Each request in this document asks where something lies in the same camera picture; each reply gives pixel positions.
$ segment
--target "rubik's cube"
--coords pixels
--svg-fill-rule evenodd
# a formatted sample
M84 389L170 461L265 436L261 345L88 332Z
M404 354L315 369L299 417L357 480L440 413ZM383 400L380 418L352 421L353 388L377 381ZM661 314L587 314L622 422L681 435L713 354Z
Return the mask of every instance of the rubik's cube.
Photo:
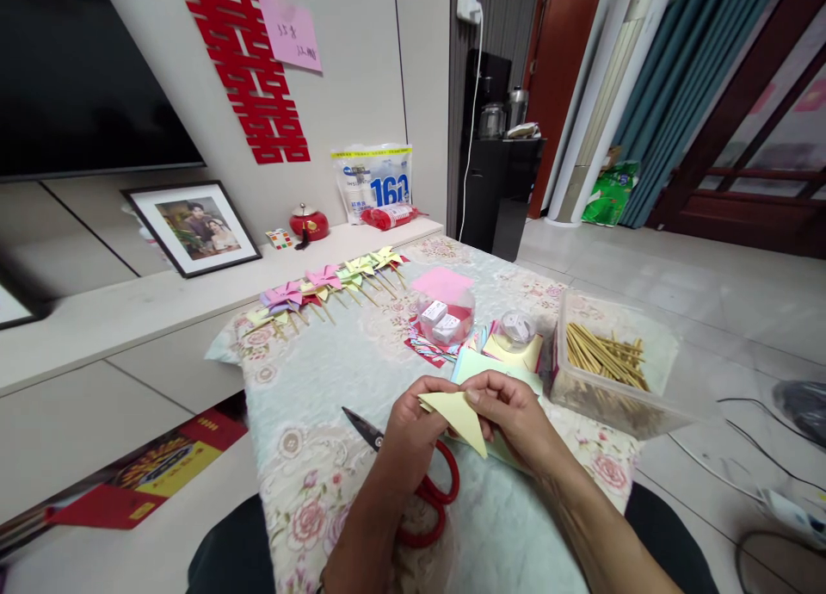
M273 242L273 247L276 250L293 247L293 240L290 238L290 233L283 228L276 228L267 233L269 240Z

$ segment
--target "photo of couple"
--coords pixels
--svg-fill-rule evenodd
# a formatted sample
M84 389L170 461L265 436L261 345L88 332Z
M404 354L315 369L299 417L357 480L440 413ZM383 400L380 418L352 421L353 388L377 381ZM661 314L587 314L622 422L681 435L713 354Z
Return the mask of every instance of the photo of couple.
M224 215L208 196L163 202L156 207L192 260L241 249Z

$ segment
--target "hand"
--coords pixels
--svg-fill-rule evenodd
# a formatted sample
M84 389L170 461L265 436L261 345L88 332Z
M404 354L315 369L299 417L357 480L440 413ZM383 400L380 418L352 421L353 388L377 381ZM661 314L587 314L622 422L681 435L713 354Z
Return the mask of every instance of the hand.
M440 413L427 413L419 406L419 394L458 389L447 379L423 376L398 397L371 470L371 476L379 476L386 491L405 499L416 491L430 467L436 439L447 428L447 420Z
M486 370L459 389L465 391L468 404L479 414L484 438L493 441L493 432L499 429L514 458L535 477L552 476L572 462L576 465L527 383Z

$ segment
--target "red teapot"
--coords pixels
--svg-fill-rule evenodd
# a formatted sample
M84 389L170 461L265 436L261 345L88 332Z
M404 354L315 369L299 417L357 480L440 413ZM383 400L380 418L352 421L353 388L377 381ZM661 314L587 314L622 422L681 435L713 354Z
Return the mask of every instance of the red teapot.
M307 237L310 241L318 241L330 234L330 223L327 216L313 207L308 207L302 202L293 209L293 217L290 218L290 228L301 240L304 230L307 230Z

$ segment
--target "wooden door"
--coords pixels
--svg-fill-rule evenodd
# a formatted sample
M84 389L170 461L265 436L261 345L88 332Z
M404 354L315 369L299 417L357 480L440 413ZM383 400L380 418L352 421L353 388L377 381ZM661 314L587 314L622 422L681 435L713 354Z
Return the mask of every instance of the wooden door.
M600 0L539 0L523 88L528 122L547 139L527 216L538 218Z
M826 0L780 0L648 226L826 257Z

